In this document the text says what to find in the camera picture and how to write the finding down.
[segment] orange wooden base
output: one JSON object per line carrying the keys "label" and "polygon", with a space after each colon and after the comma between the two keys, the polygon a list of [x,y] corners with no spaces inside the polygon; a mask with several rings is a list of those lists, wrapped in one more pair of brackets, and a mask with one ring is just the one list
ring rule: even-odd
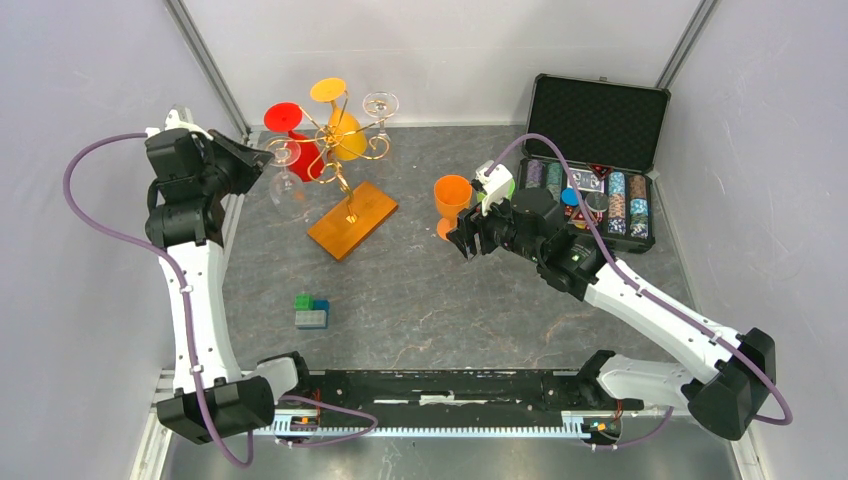
{"label": "orange wooden base", "polygon": [[344,260],[371,232],[397,210],[397,202],[374,185],[362,182],[353,190],[355,222],[347,221],[347,198],[309,229],[309,236],[337,261]]}

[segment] stack of poker chips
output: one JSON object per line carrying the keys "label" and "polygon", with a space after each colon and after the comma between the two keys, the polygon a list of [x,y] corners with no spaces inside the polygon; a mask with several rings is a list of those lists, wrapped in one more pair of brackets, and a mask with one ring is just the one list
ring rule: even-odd
{"label": "stack of poker chips", "polygon": [[538,160],[530,160],[527,163],[527,181],[524,182],[526,188],[539,188],[542,186],[542,162]]}
{"label": "stack of poker chips", "polygon": [[609,233],[617,235],[627,233],[626,202],[624,198],[624,174],[613,172],[609,177]]}
{"label": "stack of poker chips", "polygon": [[648,238],[648,192],[645,177],[630,177],[630,235]]}
{"label": "stack of poker chips", "polygon": [[545,188],[551,192],[554,199],[558,200],[562,193],[562,165],[552,163],[548,165],[548,174],[545,177]]}

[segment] robotic arm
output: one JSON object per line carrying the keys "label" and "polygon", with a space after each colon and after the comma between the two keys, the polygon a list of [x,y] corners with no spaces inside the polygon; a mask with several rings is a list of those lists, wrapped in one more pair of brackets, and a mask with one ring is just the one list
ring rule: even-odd
{"label": "robotic arm", "polygon": [[[243,377],[230,346],[221,287],[225,260],[222,226],[226,195],[246,193],[262,174],[271,153],[240,145],[215,130],[192,123],[187,109],[175,107],[165,129],[149,128],[147,158],[156,173],[147,196],[145,232],[183,268],[183,290],[160,260],[171,298],[176,341],[174,398],[157,403],[159,421],[195,443],[211,440],[200,413],[189,363],[182,295],[191,297],[193,331],[207,406],[222,437],[269,425],[275,400],[297,384],[295,361],[261,362]],[[158,198],[164,203],[158,204]]]}
{"label": "robotic arm", "polygon": [[[648,362],[610,351],[598,352],[579,374],[594,384],[598,398],[634,398],[685,407],[711,432],[730,440],[741,438],[769,392],[716,340],[722,337],[739,349],[773,382],[775,351],[771,337],[756,328],[740,335],[704,318],[615,259],[619,269],[642,285],[640,291],[633,290],[607,264],[592,238],[568,232],[562,208],[547,190],[518,190],[511,200],[506,199],[512,175],[503,166],[486,175],[490,165],[487,162],[481,166],[472,181],[476,190],[487,193],[486,198],[459,214],[457,228],[448,233],[448,239],[469,260],[500,247],[534,262],[548,285],[610,312],[680,362]],[[646,288],[703,322],[715,337],[703,335],[643,296],[640,292]]]}

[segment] orange plastic cup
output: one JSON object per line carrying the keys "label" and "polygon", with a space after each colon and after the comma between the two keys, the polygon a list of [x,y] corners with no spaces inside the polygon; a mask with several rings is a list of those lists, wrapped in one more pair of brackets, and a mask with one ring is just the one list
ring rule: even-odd
{"label": "orange plastic cup", "polygon": [[443,240],[447,240],[448,232],[456,228],[456,216],[471,205],[471,184],[459,175],[445,175],[436,180],[433,196],[436,198],[436,210],[442,216],[436,231]]}

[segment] clear wine glass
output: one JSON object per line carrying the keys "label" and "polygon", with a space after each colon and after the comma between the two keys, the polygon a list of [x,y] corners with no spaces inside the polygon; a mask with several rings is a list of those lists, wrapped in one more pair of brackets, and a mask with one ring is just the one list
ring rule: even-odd
{"label": "clear wine glass", "polygon": [[393,93],[389,92],[369,93],[362,100],[362,108],[365,110],[365,114],[377,119],[380,128],[376,135],[368,139],[368,145],[371,147],[370,155],[379,155],[385,151],[385,148],[388,148],[388,153],[381,158],[388,159],[396,156],[397,152],[393,151],[395,145],[391,144],[389,134],[386,132],[386,119],[394,115],[398,107],[400,107],[400,102]]}
{"label": "clear wine glass", "polygon": [[300,144],[285,135],[276,135],[266,140],[260,148],[274,154],[274,159],[268,165],[280,169],[268,185],[271,201],[281,213],[289,212],[293,210],[290,208],[292,200],[305,197],[303,182],[289,170],[289,166],[300,158]]}

